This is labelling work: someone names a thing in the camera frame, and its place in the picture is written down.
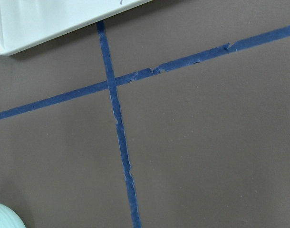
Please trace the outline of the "light green bowl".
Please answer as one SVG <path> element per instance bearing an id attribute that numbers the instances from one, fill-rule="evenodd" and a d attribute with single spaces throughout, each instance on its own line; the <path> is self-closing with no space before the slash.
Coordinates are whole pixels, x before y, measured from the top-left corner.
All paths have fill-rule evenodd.
<path id="1" fill-rule="evenodd" d="M 26 226 L 12 209 L 0 204 L 0 228 L 26 228 Z"/>

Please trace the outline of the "cream bear tray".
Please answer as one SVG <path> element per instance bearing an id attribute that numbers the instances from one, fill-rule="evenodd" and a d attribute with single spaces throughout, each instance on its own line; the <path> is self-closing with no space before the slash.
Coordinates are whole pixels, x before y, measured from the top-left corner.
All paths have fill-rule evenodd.
<path id="1" fill-rule="evenodd" d="M 16 54 L 145 3 L 144 0 L 0 0 L 0 55 Z"/>

